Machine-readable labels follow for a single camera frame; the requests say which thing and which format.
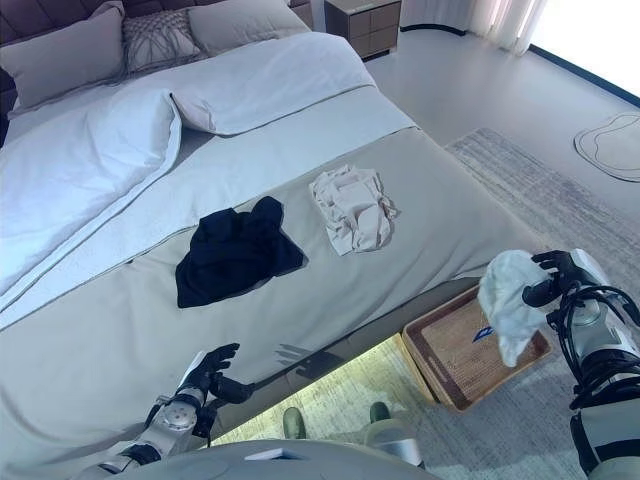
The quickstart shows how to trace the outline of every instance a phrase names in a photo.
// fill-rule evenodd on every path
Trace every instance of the gray rug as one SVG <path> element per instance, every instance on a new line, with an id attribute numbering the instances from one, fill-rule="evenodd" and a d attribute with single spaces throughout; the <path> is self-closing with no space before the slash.
<path id="1" fill-rule="evenodd" d="M 638 225 L 491 129 L 476 130 L 446 149 L 549 247 L 586 250 L 613 285 L 640 299 Z"/>
<path id="2" fill-rule="evenodd" d="M 576 152 L 612 177 L 640 182 L 640 112 L 627 112 L 573 139 Z"/>
<path id="3" fill-rule="evenodd" d="M 550 247 L 585 248 L 640 298 L 630 261 L 640 258 L 638 236 L 615 212 L 491 130 L 448 149 Z M 361 443 L 369 406 L 381 400 L 415 428 L 427 469 L 443 479 L 584 479 L 569 432 L 574 380 L 553 332 L 544 333 L 554 352 L 464 414 L 428 404 L 389 340 L 217 442 L 282 437 L 282 414 L 297 406 L 311 438 Z"/>

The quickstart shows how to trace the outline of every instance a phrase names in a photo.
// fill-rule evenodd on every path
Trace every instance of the crumpled cloth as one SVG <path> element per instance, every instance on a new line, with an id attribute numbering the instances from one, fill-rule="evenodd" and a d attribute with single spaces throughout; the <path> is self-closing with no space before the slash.
<path id="1" fill-rule="evenodd" d="M 522 300 L 527 285 L 548 279 L 548 274 L 531 261 L 531 254 L 523 250 L 507 250 L 495 257 L 480 279 L 478 302 L 489 325 L 498 334 L 502 361 L 515 367 L 518 356 L 531 337 L 546 323 L 544 312 L 530 307 Z"/>
<path id="2" fill-rule="evenodd" d="M 282 217 L 282 204 L 264 197 L 251 212 L 228 208 L 201 218 L 189 252 L 176 267 L 178 307 L 243 294 L 301 267 L 304 254 L 280 231 Z"/>
<path id="3" fill-rule="evenodd" d="M 309 188 L 338 255 L 377 250 L 391 236 L 396 210 L 375 170 L 344 165 L 321 173 Z"/>

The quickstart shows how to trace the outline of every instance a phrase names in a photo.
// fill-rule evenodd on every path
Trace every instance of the gray bed sheet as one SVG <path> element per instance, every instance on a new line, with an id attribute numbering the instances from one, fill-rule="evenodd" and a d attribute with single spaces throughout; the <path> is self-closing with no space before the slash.
<path id="1" fill-rule="evenodd" d="M 338 256 L 311 200 L 308 184 L 345 163 L 375 169 L 399 211 L 381 250 Z M 421 292 L 477 272 L 505 249 L 540 245 L 417 128 L 267 193 L 285 206 L 283 230 L 305 252 L 304 268 L 245 295 L 180 310 L 174 271 L 191 229 L 4 331 L 0 362 L 12 368 L 0 379 L 0 457 L 28 465 L 86 454 L 84 446 L 115 440 L 158 394 L 173 392 L 198 350 L 239 342 L 228 375 L 273 379 L 295 363 L 292 352 L 302 360 Z"/>
<path id="2" fill-rule="evenodd" d="M 465 277 L 441 283 L 389 313 L 347 334 L 340 340 L 300 360 L 256 385 L 249 400 L 234 405 L 217 402 L 218 416 L 212 429 L 216 438 L 249 421 L 269 407 L 331 373 L 370 348 L 392 337 L 408 323 L 424 315 L 478 283 L 479 278 Z M 194 438 L 194 445 L 203 445 Z"/>

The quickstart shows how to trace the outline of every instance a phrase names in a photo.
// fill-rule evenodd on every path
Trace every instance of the decorative pillow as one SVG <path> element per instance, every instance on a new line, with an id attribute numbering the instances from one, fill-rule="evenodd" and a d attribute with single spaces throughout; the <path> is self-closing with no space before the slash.
<path id="1" fill-rule="evenodd" d="M 186 10 L 126 18 L 122 30 L 130 73 L 180 65 L 201 53 L 191 37 Z"/>
<path id="2" fill-rule="evenodd" d="M 23 108 L 121 72 L 121 2 L 61 30 L 0 49 L 0 66 L 13 77 Z"/>
<path id="3" fill-rule="evenodd" d="M 284 0 L 225 0 L 188 11 L 193 37 L 211 57 L 248 43 L 309 31 Z"/>

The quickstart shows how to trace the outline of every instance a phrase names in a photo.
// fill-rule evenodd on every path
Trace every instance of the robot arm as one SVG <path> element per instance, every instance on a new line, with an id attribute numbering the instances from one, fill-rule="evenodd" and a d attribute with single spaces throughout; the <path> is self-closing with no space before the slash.
<path id="1" fill-rule="evenodd" d="M 73 480 L 98 480 L 163 460 L 188 449 L 191 436 L 206 438 L 216 410 L 207 404 L 208 394 L 229 403 L 242 403 L 253 393 L 220 372 L 229 368 L 239 344 L 233 343 L 205 354 L 200 352 L 184 375 L 173 397 L 160 396 L 151 408 L 145 430 L 118 455 L 89 467 Z"/>
<path id="2" fill-rule="evenodd" d="M 526 287 L 532 307 L 558 297 L 547 316 L 577 380 L 570 407 L 571 434 L 590 479 L 638 478 L 640 472 L 640 351 L 629 326 L 640 326 L 637 306 L 608 286 L 597 262 L 583 250 L 552 251 L 532 260 L 549 279 Z"/>

